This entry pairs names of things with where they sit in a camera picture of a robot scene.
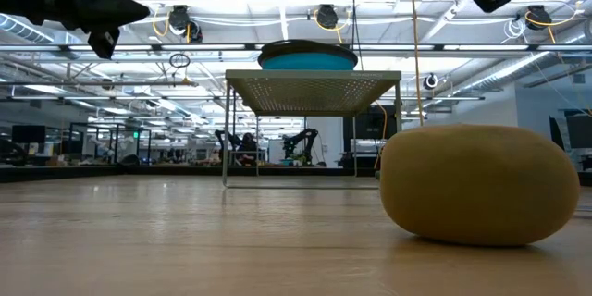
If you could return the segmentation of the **brown-green kiwi fruit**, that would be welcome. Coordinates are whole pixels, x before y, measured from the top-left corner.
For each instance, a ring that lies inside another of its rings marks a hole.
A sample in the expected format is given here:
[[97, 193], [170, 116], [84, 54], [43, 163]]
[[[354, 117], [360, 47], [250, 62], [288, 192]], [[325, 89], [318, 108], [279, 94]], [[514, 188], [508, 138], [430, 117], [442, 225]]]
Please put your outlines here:
[[580, 182], [567, 154], [532, 130], [458, 124], [391, 137], [379, 189], [387, 215], [412, 234], [506, 247], [563, 228], [578, 205]]

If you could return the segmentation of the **black background monitor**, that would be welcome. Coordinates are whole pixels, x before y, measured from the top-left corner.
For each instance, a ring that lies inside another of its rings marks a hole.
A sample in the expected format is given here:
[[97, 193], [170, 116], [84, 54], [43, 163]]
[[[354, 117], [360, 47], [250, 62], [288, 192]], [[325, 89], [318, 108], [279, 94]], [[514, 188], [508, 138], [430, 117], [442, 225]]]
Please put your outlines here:
[[562, 150], [592, 149], [592, 115], [564, 110], [563, 117], [549, 117], [551, 140]]
[[11, 139], [14, 143], [45, 143], [46, 126], [13, 125]]

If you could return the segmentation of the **black background panel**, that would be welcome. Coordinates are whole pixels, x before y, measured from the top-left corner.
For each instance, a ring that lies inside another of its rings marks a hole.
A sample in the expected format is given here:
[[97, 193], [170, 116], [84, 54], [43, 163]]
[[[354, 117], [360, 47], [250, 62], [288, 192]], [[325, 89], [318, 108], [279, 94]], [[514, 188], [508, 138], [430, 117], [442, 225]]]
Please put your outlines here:
[[356, 117], [343, 119], [343, 152], [340, 167], [354, 169], [379, 167], [377, 154], [384, 143], [397, 133], [393, 105], [370, 105]]

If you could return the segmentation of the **blue bowl with grey rim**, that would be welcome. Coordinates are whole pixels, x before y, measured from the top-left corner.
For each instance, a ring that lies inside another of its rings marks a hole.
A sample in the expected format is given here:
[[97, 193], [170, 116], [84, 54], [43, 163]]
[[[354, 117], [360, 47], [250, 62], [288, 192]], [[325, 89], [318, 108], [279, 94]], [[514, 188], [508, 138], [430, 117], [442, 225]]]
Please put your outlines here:
[[353, 70], [358, 56], [339, 44], [292, 39], [265, 44], [257, 61], [270, 70]]

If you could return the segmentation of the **person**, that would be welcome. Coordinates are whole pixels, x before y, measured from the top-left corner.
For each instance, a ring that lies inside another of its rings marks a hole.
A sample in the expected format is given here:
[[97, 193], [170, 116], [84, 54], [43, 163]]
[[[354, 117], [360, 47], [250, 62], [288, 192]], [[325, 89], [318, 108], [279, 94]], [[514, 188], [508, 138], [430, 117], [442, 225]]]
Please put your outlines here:
[[243, 135], [237, 152], [237, 160], [242, 166], [253, 167], [257, 164], [258, 147], [251, 133]]

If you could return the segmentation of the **green perforated metal shelf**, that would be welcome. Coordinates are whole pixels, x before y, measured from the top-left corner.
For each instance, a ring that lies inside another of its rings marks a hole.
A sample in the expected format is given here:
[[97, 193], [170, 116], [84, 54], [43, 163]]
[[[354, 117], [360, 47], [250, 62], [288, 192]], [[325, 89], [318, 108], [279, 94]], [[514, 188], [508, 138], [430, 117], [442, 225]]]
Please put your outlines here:
[[397, 130], [402, 129], [399, 71], [229, 69], [224, 130], [229, 130], [230, 97], [235, 92], [259, 117], [356, 116], [395, 90]]

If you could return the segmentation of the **silver ventilation duct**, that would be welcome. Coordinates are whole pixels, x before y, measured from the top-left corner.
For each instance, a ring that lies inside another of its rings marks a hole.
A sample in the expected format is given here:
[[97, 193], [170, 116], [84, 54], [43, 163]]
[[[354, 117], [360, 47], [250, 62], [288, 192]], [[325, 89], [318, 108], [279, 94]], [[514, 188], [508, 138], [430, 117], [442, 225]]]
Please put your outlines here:
[[53, 43], [54, 37], [50, 34], [34, 29], [21, 21], [6, 14], [0, 13], [0, 31], [7, 31], [32, 43]]
[[486, 91], [519, 80], [540, 68], [551, 67], [572, 51], [592, 52], [592, 17], [583, 23], [562, 32], [556, 39], [558, 44], [531, 44], [526, 53], [518, 58], [503, 60], [491, 68], [475, 74], [472, 81], [466, 80], [447, 94], [458, 96], [470, 91]]

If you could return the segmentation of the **black metal table frame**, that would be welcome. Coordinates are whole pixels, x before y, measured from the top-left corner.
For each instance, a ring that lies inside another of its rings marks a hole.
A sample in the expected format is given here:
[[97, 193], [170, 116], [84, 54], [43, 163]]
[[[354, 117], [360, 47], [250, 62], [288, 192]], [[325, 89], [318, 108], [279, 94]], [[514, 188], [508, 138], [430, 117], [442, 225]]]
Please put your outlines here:
[[[0, 183], [50, 179], [75, 179], [119, 175], [140, 176], [221, 176], [221, 166], [24, 166], [0, 168]], [[353, 176], [353, 168], [323, 167], [241, 167], [228, 169], [228, 176]]]

